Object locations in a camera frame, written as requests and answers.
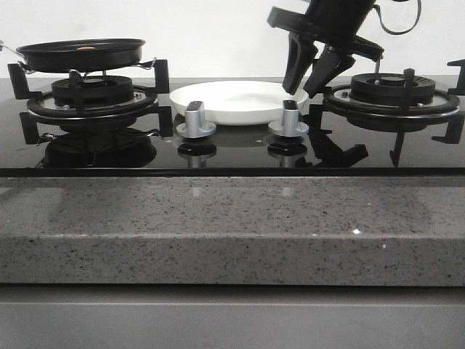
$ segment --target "robotic arm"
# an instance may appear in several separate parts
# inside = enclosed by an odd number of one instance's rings
[[[381,59],[384,50],[378,44],[357,36],[360,26],[373,8],[381,19],[381,10],[375,5],[376,0],[305,1],[310,5],[304,15],[273,7],[268,23],[273,28],[278,27],[290,32],[284,90],[292,95],[295,94],[305,73],[313,65],[310,78],[304,85],[305,91],[312,98],[328,82],[354,65],[353,55],[367,57],[377,62]],[[421,0],[417,1],[418,17],[415,25],[421,14]],[[390,32],[382,21],[381,26]],[[390,33],[402,34],[409,31]],[[325,49],[318,59],[315,59],[318,53],[315,41],[325,44]]]

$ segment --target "white wall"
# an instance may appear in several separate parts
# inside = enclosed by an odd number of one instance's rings
[[[386,49],[383,71],[415,68],[418,74],[456,74],[447,61],[465,58],[465,1],[423,0],[418,28],[389,36],[372,12],[360,35]],[[416,1],[378,0],[386,22],[408,27]],[[146,40],[144,60],[167,58],[173,77],[282,76],[287,32],[267,24],[271,6],[303,12],[300,0],[0,0],[0,39],[18,47],[46,41],[133,37]],[[0,52],[0,77],[16,56]],[[352,75],[373,70],[359,57]],[[130,68],[128,76],[146,76]]]

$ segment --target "black glass cooktop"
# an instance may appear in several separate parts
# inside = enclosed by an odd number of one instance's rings
[[[456,82],[453,77],[448,80],[449,87]],[[1,84],[0,90],[7,91],[9,80]],[[180,86],[172,84],[171,90]],[[439,83],[438,87],[448,86]],[[414,127],[365,124],[323,111],[321,98],[316,98],[305,107],[308,115],[302,116],[310,126],[309,135],[295,139],[271,135],[267,125],[218,126],[212,136],[195,141],[176,132],[160,138],[159,117],[149,113],[118,131],[86,137],[38,123],[39,144],[26,144],[27,122],[22,123],[20,116],[27,111],[26,101],[0,100],[2,177],[465,174],[463,114]],[[159,104],[171,106],[168,95],[159,96]],[[184,122],[173,108],[171,115],[174,128]]]

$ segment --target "pan handle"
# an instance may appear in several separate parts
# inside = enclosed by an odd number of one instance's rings
[[[24,59],[24,55],[16,51],[15,49],[12,49],[11,47],[8,47],[7,45],[4,44],[2,40],[0,40],[0,51],[5,48],[8,49],[9,51],[13,52],[14,54],[20,56],[22,59]]]

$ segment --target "gas stove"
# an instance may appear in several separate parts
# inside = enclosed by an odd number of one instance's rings
[[[138,60],[131,65],[153,69],[155,81],[65,66],[66,79],[47,82],[45,92],[31,91],[31,67],[9,65],[11,82],[1,83],[12,83],[16,99],[1,103],[0,176],[465,174],[464,115],[452,93],[460,84],[447,92],[456,77],[435,81],[406,70],[343,78],[348,84],[322,89],[297,113],[299,134],[258,124],[211,125],[189,136],[188,116],[168,96],[187,83],[170,86],[166,60]],[[283,115],[290,109],[285,102]]]

